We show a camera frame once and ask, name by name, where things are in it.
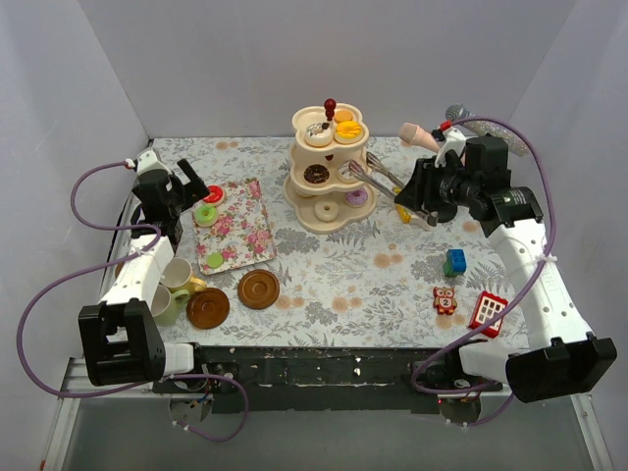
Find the cream three-tier dessert stand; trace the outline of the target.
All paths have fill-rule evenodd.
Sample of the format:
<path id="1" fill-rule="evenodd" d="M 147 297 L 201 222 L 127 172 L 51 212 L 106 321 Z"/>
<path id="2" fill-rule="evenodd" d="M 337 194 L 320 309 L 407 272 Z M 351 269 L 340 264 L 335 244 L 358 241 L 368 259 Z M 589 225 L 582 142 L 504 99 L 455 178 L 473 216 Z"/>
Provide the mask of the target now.
<path id="1" fill-rule="evenodd" d="M 308 145 L 303 139 L 304 132 L 313 123 L 328 121 L 335 133 L 337 123 L 334 115 L 338 109 L 348 109 L 353 113 L 353 121 L 358 122 L 364 129 L 363 137 L 349 145 L 340 144 L 335 139 L 324 147 Z M 377 205 L 377 195 L 372 186 L 361 180 L 357 183 L 342 183 L 337 177 L 337 168 L 344 162 L 355 164 L 367 175 L 371 174 L 367 165 L 369 130 L 363 122 L 360 110 L 350 104 L 328 98 L 320 106 L 305 107 L 295 112 L 291 118 L 291 125 L 294 141 L 288 152 L 289 173 L 283 184 L 283 194 L 301 227 L 314 234 L 328 235 L 350 223 L 368 218 Z M 325 183 L 309 184 L 305 181 L 303 172 L 312 164 L 324 165 L 329 170 L 330 177 Z M 360 187 L 368 191 L 368 202 L 361 207 L 348 206 L 345 203 L 345 194 Z M 324 223 L 315 217 L 314 205 L 321 200 L 335 201 L 339 206 L 339 216 L 333 222 Z"/>

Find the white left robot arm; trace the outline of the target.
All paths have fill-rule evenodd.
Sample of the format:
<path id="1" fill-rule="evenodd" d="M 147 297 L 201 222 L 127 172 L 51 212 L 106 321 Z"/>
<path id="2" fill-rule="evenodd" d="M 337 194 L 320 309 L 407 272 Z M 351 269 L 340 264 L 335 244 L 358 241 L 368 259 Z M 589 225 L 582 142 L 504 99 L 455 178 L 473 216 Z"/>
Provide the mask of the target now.
<path id="1" fill-rule="evenodd" d="M 185 159 L 177 165 L 186 183 L 149 149 L 134 163 L 132 193 L 139 204 L 126 227 L 131 260 L 99 302 L 78 314 L 88 378 L 109 386 L 175 375 L 185 391 L 196 393 L 208 383 L 207 366 L 194 359 L 191 344 L 163 342 L 151 306 L 183 235 L 181 213 L 207 196 L 208 187 Z"/>

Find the orange round biscuit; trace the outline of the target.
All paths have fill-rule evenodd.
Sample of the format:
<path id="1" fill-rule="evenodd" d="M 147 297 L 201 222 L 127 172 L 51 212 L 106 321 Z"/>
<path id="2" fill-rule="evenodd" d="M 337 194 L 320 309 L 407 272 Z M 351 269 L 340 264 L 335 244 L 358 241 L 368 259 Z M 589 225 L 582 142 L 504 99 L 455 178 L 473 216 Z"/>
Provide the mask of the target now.
<path id="1" fill-rule="evenodd" d="M 353 113 L 348 109 L 338 109 L 335 112 L 334 120 L 338 124 L 342 122 L 353 121 Z"/>

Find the floral serving tray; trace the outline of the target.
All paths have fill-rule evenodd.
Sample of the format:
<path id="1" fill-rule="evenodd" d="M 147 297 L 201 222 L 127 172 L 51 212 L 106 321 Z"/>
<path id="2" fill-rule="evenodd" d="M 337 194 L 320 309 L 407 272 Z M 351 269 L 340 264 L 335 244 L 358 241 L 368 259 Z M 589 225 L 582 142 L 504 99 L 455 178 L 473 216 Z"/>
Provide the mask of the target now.
<path id="1" fill-rule="evenodd" d="M 192 207 L 194 244 L 200 273 L 206 276 L 267 262 L 277 255 L 268 211 L 263 201 L 260 182 L 255 178 L 218 184 L 226 194 L 224 202 L 215 206 L 217 222 L 208 228 L 195 225 L 193 214 L 203 199 Z M 206 257 L 220 252 L 224 264 L 210 269 Z"/>

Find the chocolate sprinkled donut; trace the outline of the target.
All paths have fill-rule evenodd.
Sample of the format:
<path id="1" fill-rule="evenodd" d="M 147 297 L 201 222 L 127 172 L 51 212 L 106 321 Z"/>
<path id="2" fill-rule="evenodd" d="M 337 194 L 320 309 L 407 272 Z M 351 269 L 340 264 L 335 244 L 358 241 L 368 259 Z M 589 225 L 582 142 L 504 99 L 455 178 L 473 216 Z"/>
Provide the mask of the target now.
<path id="1" fill-rule="evenodd" d="M 322 184 L 329 179 L 330 172 L 324 165 L 312 164 L 305 169 L 303 177 L 309 184 Z"/>

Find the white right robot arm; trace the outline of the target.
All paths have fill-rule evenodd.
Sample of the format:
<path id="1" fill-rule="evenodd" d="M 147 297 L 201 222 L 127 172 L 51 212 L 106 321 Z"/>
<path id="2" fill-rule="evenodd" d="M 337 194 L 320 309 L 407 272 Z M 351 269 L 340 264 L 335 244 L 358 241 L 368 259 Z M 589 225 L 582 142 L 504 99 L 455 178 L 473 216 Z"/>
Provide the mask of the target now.
<path id="1" fill-rule="evenodd" d="M 610 338 L 598 338 L 573 303 L 551 247 L 554 229 L 534 192 L 513 186 L 505 141 L 467 139 L 460 150 L 443 148 L 416 162 L 408 184 L 395 198 L 408 209 L 453 215 L 468 209 L 507 270 L 520 307 L 528 348 L 508 350 L 495 340 L 456 341 L 447 349 L 445 381 L 466 390 L 479 378 L 503 383 L 528 403 L 589 392 L 617 357 Z"/>

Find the green round biscuit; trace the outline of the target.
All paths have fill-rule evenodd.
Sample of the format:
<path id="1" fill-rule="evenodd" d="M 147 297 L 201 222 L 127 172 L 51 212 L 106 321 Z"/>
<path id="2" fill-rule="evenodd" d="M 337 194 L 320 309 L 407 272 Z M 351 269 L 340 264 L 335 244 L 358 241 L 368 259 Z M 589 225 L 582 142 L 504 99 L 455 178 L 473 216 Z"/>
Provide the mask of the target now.
<path id="1" fill-rule="evenodd" d="M 220 252 L 214 252 L 206 257 L 205 262 L 210 269 L 218 269 L 224 264 L 224 257 Z"/>

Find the red glazed donut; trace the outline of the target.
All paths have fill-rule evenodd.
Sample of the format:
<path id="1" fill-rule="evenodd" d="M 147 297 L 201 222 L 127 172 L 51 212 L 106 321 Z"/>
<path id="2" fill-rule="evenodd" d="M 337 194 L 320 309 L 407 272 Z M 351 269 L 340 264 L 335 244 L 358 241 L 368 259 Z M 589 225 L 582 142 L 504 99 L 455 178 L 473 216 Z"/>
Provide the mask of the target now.
<path id="1" fill-rule="evenodd" d="M 224 202 L 226 194 L 221 186 L 208 185 L 207 189 L 209 191 L 209 194 L 203 198 L 204 203 L 213 206 L 219 206 Z"/>

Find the white donut chocolate stripes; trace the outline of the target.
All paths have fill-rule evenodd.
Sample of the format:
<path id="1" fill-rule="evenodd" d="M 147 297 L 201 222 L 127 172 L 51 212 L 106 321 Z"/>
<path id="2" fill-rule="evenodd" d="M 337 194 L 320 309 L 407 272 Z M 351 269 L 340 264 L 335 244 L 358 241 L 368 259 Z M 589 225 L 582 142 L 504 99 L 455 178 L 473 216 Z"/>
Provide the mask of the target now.
<path id="1" fill-rule="evenodd" d="M 338 166 L 337 177 L 342 183 L 357 183 L 359 181 L 359 178 L 352 173 L 349 162 L 344 162 Z"/>

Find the white donut with chocolate square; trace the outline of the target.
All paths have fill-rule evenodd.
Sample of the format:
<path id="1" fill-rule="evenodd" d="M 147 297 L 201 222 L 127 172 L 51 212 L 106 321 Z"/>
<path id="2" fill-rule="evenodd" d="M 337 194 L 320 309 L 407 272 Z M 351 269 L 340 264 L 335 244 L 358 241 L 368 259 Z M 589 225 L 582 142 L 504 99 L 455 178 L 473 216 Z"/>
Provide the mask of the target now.
<path id="1" fill-rule="evenodd" d="M 309 125 L 304 132 L 304 141 L 313 147 L 324 147 L 334 140 L 334 129 L 330 122 Z"/>

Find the purple sprinkled donut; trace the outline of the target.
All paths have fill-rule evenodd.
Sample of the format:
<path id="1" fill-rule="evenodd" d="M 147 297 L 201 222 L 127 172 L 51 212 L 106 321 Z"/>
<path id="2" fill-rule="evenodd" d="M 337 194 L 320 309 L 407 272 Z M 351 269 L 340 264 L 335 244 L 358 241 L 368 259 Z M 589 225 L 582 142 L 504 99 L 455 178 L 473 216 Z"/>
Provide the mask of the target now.
<path id="1" fill-rule="evenodd" d="M 351 207 L 364 206 L 369 200 L 369 193 L 364 187 L 347 192 L 344 196 L 345 203 Z"/>

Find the yellow glazed donut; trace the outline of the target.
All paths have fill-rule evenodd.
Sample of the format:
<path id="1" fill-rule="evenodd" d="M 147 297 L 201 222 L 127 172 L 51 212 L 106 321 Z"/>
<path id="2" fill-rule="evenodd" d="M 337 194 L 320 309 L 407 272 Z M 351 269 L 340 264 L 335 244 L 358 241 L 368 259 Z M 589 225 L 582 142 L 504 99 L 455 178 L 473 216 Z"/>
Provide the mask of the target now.
<path id="1" fill-rule="evenodd" d="M 340 144 L 349 145 L 358 142 L 363 135 L 364 129 L 358 122 L 347 120 L 337 123 L 334 139 Z"/>

